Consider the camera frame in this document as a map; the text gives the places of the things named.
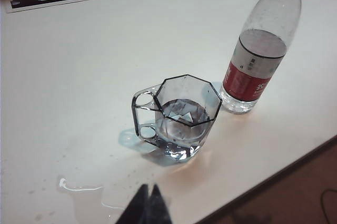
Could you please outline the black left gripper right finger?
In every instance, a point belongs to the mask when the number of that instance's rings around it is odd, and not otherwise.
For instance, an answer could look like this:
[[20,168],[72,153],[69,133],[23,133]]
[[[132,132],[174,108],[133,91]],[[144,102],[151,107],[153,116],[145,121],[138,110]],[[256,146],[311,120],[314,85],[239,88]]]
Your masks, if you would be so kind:
[[172,219],[165,200],[162,197],[158,185],[153,186],[153,190],[148,199],[146,210],[146,223],[172,224]]

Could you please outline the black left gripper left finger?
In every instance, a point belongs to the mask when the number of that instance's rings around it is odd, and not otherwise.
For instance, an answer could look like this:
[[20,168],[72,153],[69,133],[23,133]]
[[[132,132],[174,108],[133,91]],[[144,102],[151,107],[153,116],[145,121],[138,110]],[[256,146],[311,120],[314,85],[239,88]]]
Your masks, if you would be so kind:
[[142,184],[133,196],[116,224],[145,223],[145,212],[148,201],[148,185]]

